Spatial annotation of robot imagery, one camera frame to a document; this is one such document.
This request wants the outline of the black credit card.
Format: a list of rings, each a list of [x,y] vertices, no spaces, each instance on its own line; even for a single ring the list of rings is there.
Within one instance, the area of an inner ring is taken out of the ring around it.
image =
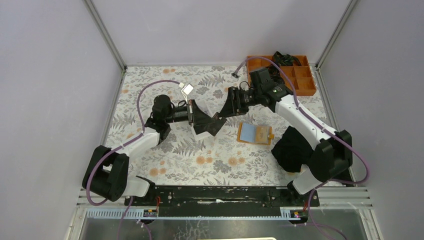
[[[211,136],[216,136],[218,132],[221,130],[221,128],[225,125],[227,122],[227,119],[225,117],[219,117],[215,115],[211,118],[211,122],[207,123],[205,125],[205,130],[208,132]]]

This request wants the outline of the yellow leather card holder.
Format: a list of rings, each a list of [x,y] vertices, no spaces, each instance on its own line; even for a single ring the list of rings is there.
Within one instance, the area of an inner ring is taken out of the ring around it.
[[[250,123],[242,122],[238,127],[237,132],[237,141],[240,143],[254,144],[254,145],[270,145],[272,140],[275,138],[273,134],[272,127],[269,129],[268,142],[266,143],[258,143],[256,142],[256,127],[264,126],[264,125],[254,125]]]

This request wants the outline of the yellow credit card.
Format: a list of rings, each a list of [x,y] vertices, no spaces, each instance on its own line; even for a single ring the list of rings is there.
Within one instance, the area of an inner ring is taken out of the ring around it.
[[[269,126],[257,126],[255,132],[255,141],[257,143],[267,143],[269,139]]]

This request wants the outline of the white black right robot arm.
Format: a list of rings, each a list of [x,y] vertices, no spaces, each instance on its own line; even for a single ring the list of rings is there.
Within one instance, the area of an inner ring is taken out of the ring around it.
[[[307,193],[321,184],[332,181],[353,164],[352,136],[346,130],[337,131],[320,122],[297,100],[287,86],[261,84],[247,90],[230,87],[226,101],[219,112],[220,117],[244,115],[250,106],[262,105],[283,117],[291,124],[282,137],[286,154],[283,163],[294,160],[294,153],[306,153],[303,164],[308,170],[290,183],[287,201],[293,206],[301,205]]]

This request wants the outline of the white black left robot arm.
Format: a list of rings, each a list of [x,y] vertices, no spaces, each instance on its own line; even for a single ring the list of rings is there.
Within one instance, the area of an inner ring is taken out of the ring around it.
[[[188,122],[195,134],[208,133],[215,136],[226,119],[217,115],[209,116],[194,100],[183,100],[175,106],[169,96],[157,96],[144,132],[115,148],[100,145],[94,149],[82,180],[86,193],[97,194],[111,202],[121,196],[135,196],[144,206],[152,204],[155,192],[150,187],[154,184],[139,176],[129,178],[130,161],[161,144],[171,131],[170,124],[178,122]]]

